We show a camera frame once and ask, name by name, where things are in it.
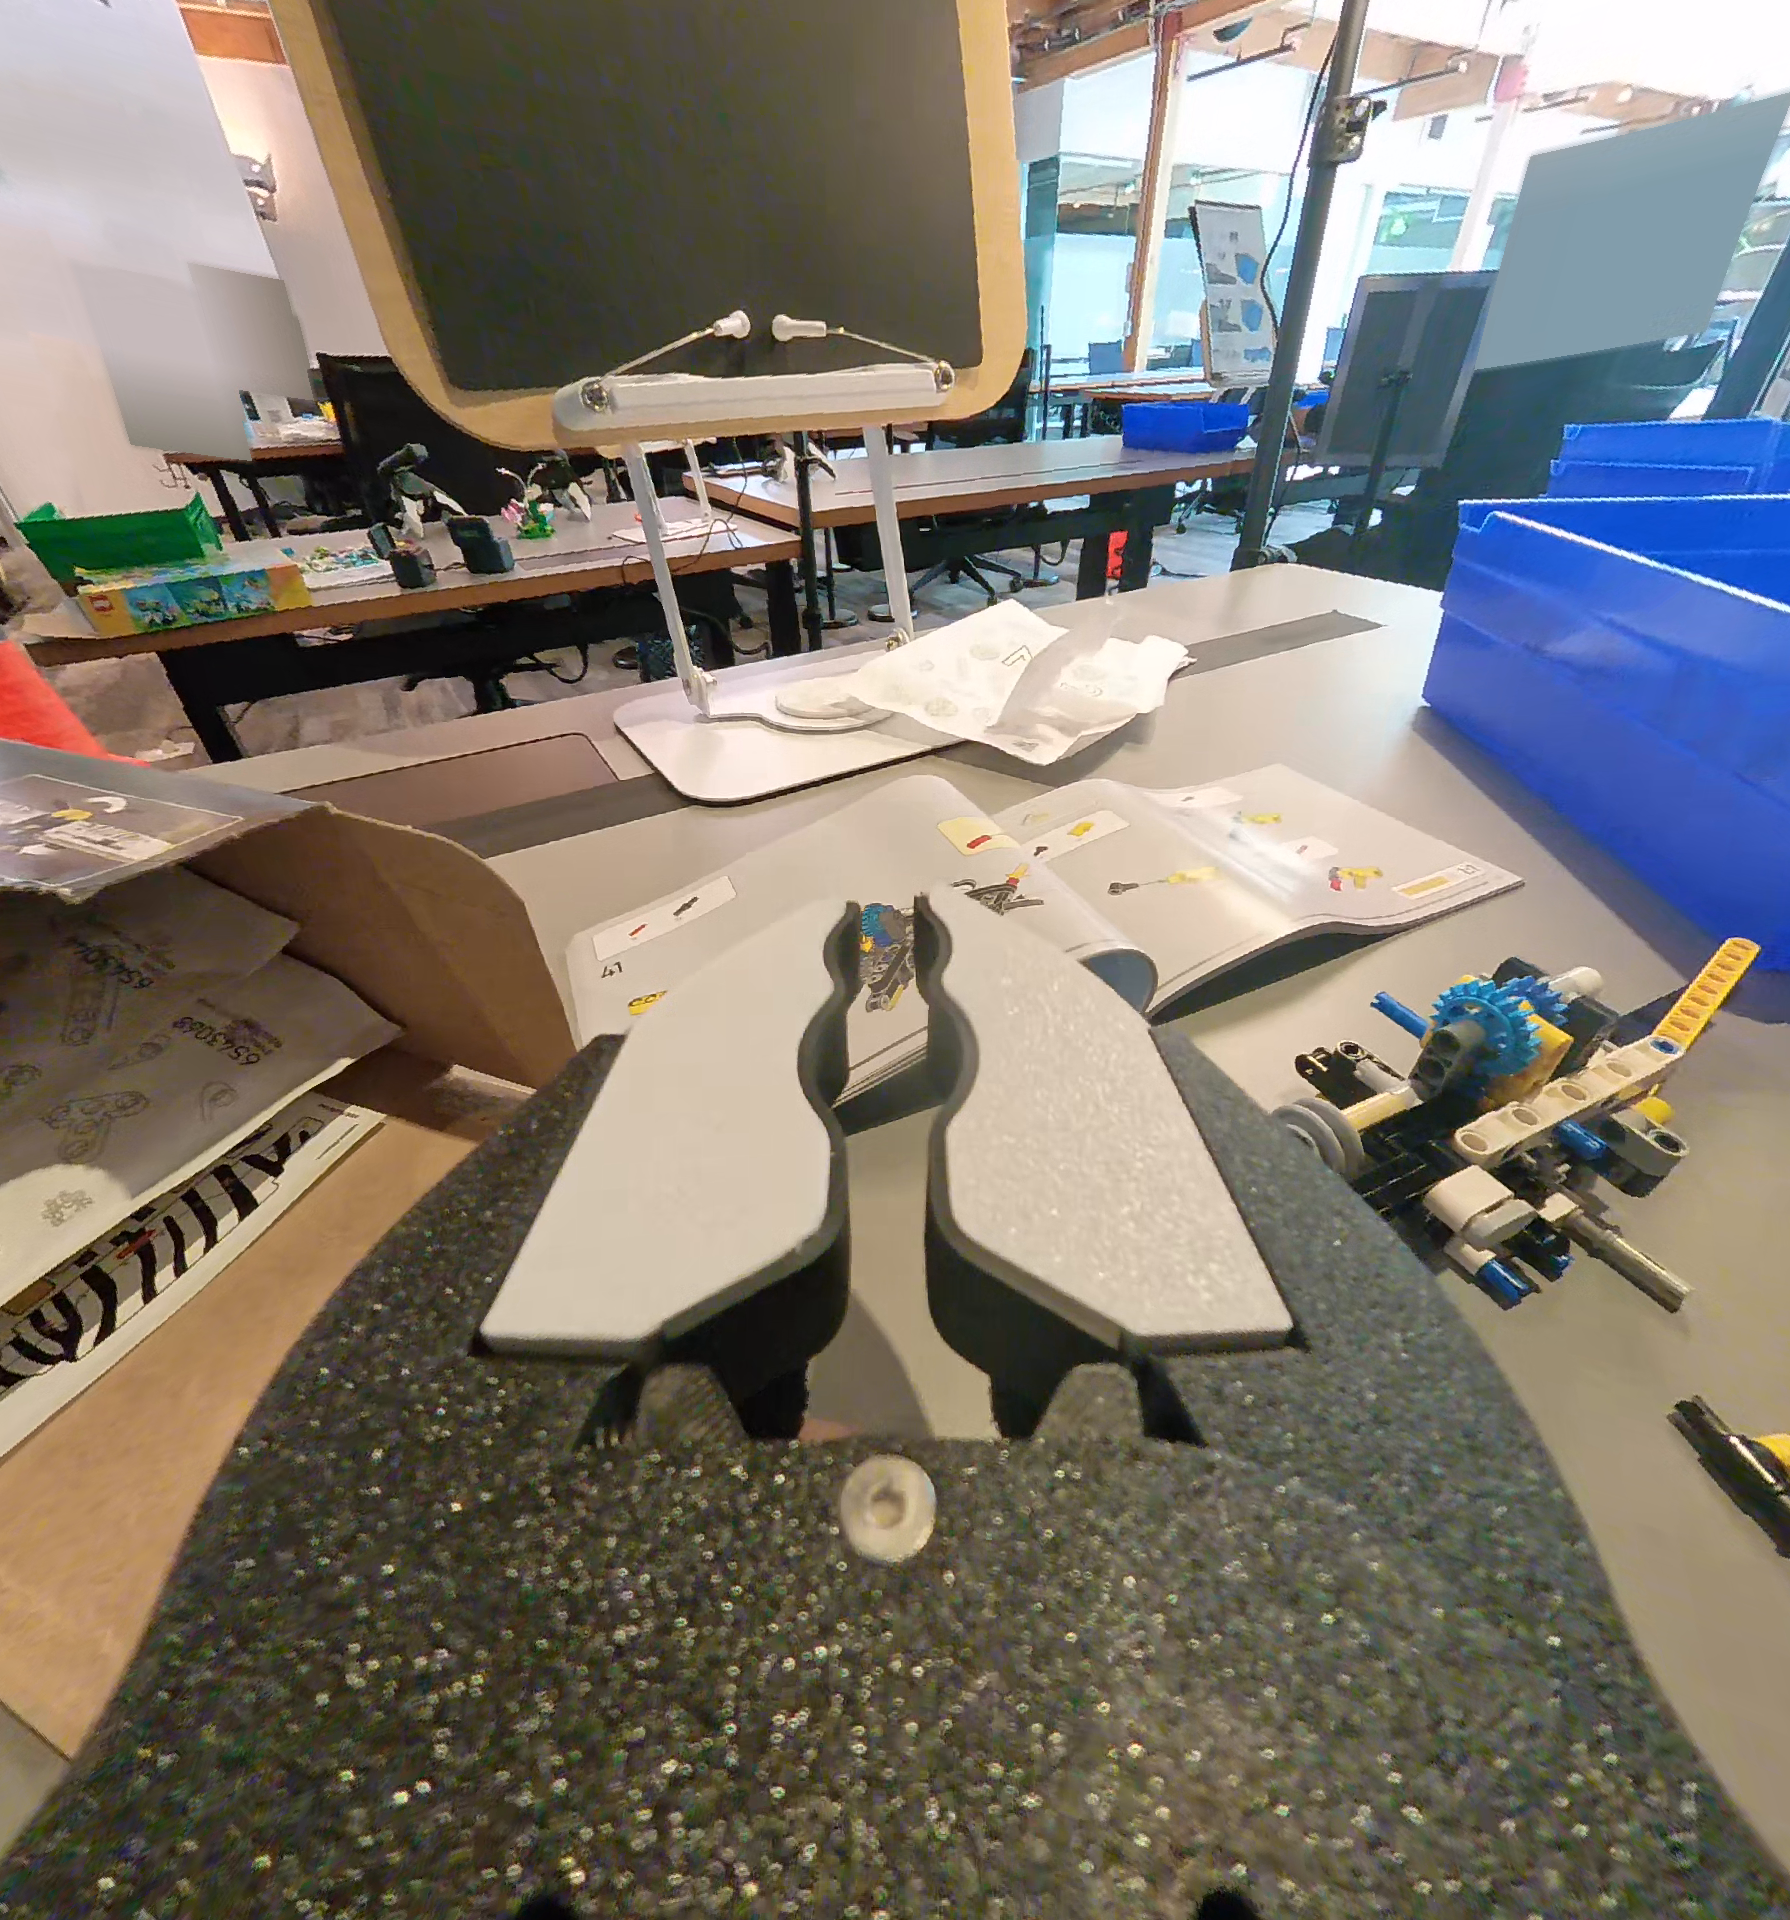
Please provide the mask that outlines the small blue plastic bin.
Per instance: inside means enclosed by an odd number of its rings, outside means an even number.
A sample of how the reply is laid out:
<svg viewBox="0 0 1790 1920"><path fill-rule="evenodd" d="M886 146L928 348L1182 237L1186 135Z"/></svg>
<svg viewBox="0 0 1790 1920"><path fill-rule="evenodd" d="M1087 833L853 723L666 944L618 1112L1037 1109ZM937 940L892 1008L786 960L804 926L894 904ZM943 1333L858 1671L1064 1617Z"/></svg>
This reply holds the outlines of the small blue plastic bin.
<svg viewBox="0 0 1790 1920"><path fill-rule="evenodd" d="M1121 447L1229 455L1252 433L1243 397L1126 397Z"/></svg>

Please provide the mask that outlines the zebra print sticker sheet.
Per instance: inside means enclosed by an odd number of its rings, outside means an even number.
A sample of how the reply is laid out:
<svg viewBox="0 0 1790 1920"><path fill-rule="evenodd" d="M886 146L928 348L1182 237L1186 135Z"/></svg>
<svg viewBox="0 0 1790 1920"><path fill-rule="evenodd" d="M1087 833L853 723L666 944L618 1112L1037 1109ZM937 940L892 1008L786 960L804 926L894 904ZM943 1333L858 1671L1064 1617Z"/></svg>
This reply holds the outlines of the zebra print sticker sheet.
<svg viewBox="0 0 1790 1920"><path fill-rule="evenodd" d="M377 1112L305 1095L27 1291L2 1285L0 1462L210 1291L372 1129Z"/></svg>

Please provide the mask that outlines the large blue plastic bin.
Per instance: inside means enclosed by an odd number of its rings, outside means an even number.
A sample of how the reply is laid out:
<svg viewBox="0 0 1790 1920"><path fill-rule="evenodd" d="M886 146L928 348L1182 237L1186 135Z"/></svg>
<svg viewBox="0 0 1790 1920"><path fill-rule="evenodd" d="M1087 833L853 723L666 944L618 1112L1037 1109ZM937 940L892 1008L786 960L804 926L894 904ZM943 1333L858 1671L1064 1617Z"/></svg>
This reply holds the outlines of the large blue plastic bin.
<svg viewBox="0 0 1790 1920"><path fill-rule="evenodd" d="M1790 493L1463 503L1428 704L1790 972Z"/></svg>
<svg viewBox="0 0 1790 1920"><path fill-rule="evenodd" d="M1723 535L1790 535L1790 420L1579 420L1563 433L1539 514L1554 522L1637 522L1652 535L1689 522Z"/></svg>

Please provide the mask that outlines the white board stand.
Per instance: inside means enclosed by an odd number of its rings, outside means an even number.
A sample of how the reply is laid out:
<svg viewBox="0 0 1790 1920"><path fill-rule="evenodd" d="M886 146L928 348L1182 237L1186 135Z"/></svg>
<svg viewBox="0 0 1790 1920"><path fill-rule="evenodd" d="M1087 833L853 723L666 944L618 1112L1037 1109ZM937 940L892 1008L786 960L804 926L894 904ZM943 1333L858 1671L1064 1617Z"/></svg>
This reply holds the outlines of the white board stand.
<svg viewBox="0 0 1790 1920"><path fill-rule="evenodd" d="M917 757L930 744L908 740L894 714L858 704L851 665L811 658L772 663L760 685L729 685L691 658L685 613L666 572L666 515L644 463L648 439L694 439L776 428L858 428L866 455L866 493L880 538L880 582L894 613L894 643L914 640L908 559L894 503L892 428L938 417L955 393L955 369L938 353L901 348L853 327L776 314L769 341L791 348L786 373L652 373L658 357L691 345L751 345L745 309L694 327L611 373L588 373L552 393L561 444L618 455L644 535L644 562L666 626L671 693L644 693L618 707L628 744L685 801L755 801L819 782Z"/></svg>

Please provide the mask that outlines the cardboard box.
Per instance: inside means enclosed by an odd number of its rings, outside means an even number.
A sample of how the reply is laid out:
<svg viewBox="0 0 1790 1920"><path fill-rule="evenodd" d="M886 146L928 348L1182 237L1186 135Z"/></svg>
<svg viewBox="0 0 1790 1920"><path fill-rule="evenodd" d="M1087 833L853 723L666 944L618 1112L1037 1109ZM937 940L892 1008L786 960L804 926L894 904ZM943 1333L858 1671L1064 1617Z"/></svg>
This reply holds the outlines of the cardboard box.
<svg viewBox="0 0 1790 1920"><path fill-rule="evenodd" d="M327 801L0 740L0 893L82 904L166 865L290 916L283 952L399 1033L305 1089L377 1112L381 1129L0 1462L0 1705L57 1756L105 1716L283 1357L467 1138L517 1109L501 1089L542 1089L573 1058L533 916L477 851ZM0 1045L0 1134L165 1019L90 1049Z"/></svg>

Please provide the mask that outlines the green plastic bin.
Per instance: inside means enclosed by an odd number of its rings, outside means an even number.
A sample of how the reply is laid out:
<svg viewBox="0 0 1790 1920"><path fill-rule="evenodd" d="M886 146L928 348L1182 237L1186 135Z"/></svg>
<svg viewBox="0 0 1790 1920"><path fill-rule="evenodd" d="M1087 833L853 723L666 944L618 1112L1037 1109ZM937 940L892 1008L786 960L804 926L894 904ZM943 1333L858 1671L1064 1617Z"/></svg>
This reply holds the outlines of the green plastic bin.
<svg viewBox="0 0 1790 1920"><path fill-rule="evenodd" d="M16 515L16 538L68 593L75 593L75 586L99 572L180 567L222 548L222 533L200 493L186 493L180 506L84 515L42 503Z"/></svg>

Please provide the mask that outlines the open lego instruction booklet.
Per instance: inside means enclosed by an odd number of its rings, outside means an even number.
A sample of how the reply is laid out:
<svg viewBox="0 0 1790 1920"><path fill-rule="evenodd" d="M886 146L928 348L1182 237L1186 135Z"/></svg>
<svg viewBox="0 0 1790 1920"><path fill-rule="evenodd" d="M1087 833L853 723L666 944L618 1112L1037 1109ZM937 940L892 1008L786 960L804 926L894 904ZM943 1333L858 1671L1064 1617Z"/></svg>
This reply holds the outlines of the open lego instruction booklet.
<svg viewBox="0 0 1790 1920"><path fill-rule="evenodd" d="M1389 936L1522 874L1282 764L1222 787L1073 782L1004 814L905 778L566 944L577 1037L624 1033L721 950L811 904L858 904L851 1083L920 1058L914 899L955 884L1157 1017L1303 936Z"/></svg>

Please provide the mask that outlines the black office chair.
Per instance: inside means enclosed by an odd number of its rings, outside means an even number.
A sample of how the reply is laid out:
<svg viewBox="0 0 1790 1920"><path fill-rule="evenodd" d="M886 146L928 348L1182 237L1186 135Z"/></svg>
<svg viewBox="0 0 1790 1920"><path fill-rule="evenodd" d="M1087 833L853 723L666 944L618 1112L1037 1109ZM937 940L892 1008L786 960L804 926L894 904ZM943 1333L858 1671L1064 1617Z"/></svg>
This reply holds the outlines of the black office chair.
<svg viewBox="0 0 1790 1920"><path fill-rule="evenodd" d="M402 444L425 444L434 455L450 439L450 417L439 417L399 373L390 353L315 353L323 397L331 410L342 455L359 503L372 522L399 522L399 487L381 478Z"/></svg>

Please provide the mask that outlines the printed white paper bag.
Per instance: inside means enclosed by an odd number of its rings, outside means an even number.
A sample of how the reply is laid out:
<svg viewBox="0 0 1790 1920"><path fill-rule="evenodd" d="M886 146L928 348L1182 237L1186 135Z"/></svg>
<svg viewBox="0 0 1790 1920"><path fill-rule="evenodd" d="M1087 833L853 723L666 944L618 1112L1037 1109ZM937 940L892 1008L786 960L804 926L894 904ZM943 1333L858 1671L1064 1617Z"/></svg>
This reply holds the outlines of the printed white paper bag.
<svg viewBox="0 0 1790 1920"><path fill-rule="evenodd" d="M186 865L82 904L0 893L0 1045L90 1049L275 958L293 923Z"/></svg>
<svg viewBox="0 0 1790 1920"><path fill-rule="evenodd" d="M0 1134L0 1306L393 1033L348 985L284 952L200 994Z"/></svg>

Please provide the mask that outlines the lego technic model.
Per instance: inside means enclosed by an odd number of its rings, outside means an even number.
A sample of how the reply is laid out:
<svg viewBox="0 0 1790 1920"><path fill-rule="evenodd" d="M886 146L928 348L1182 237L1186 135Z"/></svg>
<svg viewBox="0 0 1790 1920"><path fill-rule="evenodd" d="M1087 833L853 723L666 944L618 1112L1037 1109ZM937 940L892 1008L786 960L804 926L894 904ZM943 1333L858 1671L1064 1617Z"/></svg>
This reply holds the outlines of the lego technic model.
<svg viewBox="0 0 1790 1920"><path fill-rule="evenodd" d="M1416 1045L1406 1069L1354 1037L1307 1049L1307 1095L1270 1123L1494 1306L1583 1256L1682 1310L1689 1285L1623 1236L1606 1200L1642 1200L1683 1160L1664 1083L1755 960L1733 936L1677 997L1637 1010L1612 1010L1589 967L1522 958L1454 978L1428 1010L1374 994L1370 1010Z"/></svg>

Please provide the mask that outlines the orange traffic cone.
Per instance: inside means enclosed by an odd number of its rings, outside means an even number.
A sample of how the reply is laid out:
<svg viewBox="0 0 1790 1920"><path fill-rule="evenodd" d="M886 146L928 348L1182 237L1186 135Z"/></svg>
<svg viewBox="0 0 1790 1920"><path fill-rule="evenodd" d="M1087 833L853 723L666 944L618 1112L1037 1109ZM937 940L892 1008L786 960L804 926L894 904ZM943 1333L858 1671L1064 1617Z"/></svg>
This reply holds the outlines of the orange traffic cone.
<svg viewBox="0 0 1790 1920"><path fill-rule="evenodd" d="M57 698L57 689L42 674L34 658L0 626L0 740L16 740L32 749L57 749L82 757L135 764L126 755L107 755L84 723Z"/></svg>

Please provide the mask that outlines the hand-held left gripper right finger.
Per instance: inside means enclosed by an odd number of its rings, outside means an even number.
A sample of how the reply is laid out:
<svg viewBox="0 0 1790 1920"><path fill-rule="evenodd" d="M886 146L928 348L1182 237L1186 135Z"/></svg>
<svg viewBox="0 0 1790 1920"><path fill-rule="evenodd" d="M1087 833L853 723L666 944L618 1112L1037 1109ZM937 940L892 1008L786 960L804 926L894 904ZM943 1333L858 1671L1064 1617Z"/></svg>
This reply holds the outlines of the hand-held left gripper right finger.
<svg viewBox="0 0 1790 1920"><path fill-rule="evenodd" d="M1148 1019L955 884L914 910L938 1246L1130 1357L1282 1350L1293 1314Z"/></svg>

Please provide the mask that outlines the black computer monitor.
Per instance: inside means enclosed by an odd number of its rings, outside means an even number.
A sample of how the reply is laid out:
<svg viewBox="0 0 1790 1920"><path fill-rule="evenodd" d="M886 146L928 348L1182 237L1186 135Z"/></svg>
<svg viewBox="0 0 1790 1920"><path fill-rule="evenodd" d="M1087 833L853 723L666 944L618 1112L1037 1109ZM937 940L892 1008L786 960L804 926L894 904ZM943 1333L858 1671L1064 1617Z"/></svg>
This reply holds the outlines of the black computer monitor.
<svg viewBox="0 0 1790 1920"><path fill-rule="evenodd" d="M1331 468L1438 468L1494 274L1357 275L1314 455Z"/></svg>

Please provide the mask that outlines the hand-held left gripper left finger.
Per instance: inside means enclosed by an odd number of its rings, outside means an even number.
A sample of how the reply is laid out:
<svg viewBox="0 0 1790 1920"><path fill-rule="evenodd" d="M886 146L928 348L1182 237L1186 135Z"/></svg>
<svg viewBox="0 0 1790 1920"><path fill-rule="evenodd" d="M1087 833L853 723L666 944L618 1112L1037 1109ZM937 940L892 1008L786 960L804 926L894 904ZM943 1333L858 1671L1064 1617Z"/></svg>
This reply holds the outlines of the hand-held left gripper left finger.
<svg viewBox="0 0 1790 1920"><path fill-rule="evenodd" d="M644 1010L482 1314L491 1352L804 1364L845 1327L837 1102L858 904L811 899Z"/></svg>

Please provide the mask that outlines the colourful lego box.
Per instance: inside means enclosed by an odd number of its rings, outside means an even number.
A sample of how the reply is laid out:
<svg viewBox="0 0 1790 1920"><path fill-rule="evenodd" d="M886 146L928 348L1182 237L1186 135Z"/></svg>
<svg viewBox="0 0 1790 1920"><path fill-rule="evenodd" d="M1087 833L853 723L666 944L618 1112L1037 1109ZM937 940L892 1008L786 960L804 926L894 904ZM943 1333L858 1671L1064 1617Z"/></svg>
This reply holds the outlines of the colourful lego box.
<svg viewBox="0 0 1790 1920"><path fill-rule="evenodd" d="M116 640L257 613L305 613L315 593L290 559L255 562L222 548L200 562L84 572L75 582L75 606L96 635Z"/></svg>

